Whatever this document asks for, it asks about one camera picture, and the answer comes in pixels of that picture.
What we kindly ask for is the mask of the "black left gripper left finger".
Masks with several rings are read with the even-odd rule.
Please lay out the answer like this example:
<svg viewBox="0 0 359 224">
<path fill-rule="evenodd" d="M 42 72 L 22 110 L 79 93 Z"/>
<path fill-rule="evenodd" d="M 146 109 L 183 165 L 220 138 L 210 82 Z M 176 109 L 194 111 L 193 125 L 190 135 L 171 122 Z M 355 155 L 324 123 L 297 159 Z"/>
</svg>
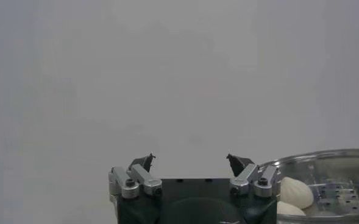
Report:
<svg viewBox="0 0 359 224">
<path fill-rule="evenodd" d="M 153 154 L 134 159 L 128 168 L 112 167 L 108 173 L 108 189 L 112 199 L 121 196 L 134 199 L 144 194 L 159 197 L 163 192 L 163 181 L 150 174 Z"/>
</svg>

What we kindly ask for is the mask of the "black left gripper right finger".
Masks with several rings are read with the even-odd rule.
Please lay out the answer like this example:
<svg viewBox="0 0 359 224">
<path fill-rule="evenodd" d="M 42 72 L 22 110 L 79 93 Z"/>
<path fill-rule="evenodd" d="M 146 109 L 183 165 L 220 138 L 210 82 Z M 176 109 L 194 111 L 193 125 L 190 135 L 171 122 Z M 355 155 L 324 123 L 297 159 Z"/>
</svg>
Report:
<svg viewBox="0 0 359 224">
<path fill-rule="evenodd" d="M 233 178 L 230 194 L 236 197 L 252 193 L 261 198 L 280 197 L 280 171 L 276 166 L 261 168 L 249 158 L 228 154 Z"/>
</svg>

